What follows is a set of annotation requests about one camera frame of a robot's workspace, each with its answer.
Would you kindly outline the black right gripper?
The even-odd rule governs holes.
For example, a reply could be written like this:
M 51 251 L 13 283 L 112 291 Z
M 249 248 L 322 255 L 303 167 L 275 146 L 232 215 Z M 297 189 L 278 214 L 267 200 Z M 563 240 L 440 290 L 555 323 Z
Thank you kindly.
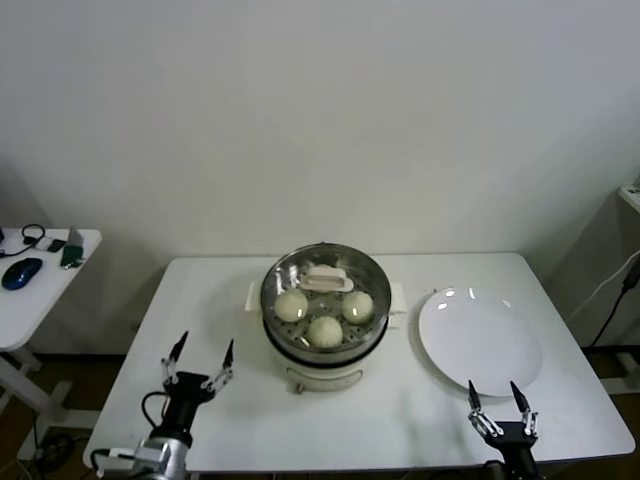
M 524 393 L 514 381 L 510 387 L 521 413 L 520 422 L 494 422 L 482 409 L 479 394 L 471 380 L 468 381 L 468 419 L 476 432 L 487 439 L 487 444 L 502 456 L 502 471 L 506 479 L 540 479 L 541 473 L 534 460 L 532 447 L 537 441 L 538 412 L 534 411 Z

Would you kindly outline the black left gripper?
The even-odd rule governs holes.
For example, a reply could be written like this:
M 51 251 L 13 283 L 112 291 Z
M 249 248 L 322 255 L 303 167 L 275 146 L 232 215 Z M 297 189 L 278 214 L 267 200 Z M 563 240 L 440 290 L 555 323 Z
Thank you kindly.
M 213 376 L 177 372 L 177 362 L 188 334 L 185 331 L 171 348 L 168 357 L 161 360 L 163 387 L 169 397 L 162 420 L 164 435 L 189 434 L 199 407 L 213 400 L 233 378 L 234 340 L 229 342 L 222 366 Z

